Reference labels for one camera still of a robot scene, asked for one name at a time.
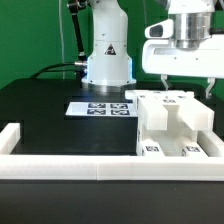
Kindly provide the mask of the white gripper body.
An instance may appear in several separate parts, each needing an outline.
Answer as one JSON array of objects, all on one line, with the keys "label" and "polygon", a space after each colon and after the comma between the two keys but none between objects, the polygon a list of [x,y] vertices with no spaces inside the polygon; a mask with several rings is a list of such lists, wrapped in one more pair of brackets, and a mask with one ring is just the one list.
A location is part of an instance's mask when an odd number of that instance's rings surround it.
[{"label": "white gripper body", "polygon": [[224,79],[224,34],[201,40],[196,49],[177,48],[173,34],[171,19],[145,29],[142,68],[146,73]]}]

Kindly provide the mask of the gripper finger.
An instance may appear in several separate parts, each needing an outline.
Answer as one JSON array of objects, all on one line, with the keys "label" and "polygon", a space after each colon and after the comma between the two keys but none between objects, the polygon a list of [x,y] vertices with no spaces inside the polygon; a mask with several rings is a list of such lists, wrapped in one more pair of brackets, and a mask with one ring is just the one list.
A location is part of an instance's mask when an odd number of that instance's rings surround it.
[{"label": "gripper finger", "polygon": [[216,79],[215,78],[208,78],[207,79],[208,86],[205,89],[205,97],[207,99],[210,99],[211,98],[211,96],[212,96],[211,91],[212,91],[213,87],[215,86],[215,83],[216,83]]},{"label": "gripper finger", "polygon": [[169,82],[168,82],[168,77],[167,75],[164,75],[164,74],[161,74],[160,75],[160,80],[165,88],[166,91],[168,91],[170,85],[169,85]]}]

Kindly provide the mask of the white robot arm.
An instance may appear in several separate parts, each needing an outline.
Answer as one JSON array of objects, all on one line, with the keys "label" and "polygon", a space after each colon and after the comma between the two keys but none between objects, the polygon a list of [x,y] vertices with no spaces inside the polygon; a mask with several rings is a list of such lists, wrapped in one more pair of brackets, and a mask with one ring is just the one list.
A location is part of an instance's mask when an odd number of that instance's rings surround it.
[{"label": "white robot arm", "polygon": [[[205,77],[210,85],[224,79],[224,34],[211,30],[217,0],[156,0],[168,18],[145,29],[142,68],[169,76]],[[117,0],[89,0],[93,12],[93,52],[82,83],[102,91],[133,85],[127,54],[126,13]]]}]

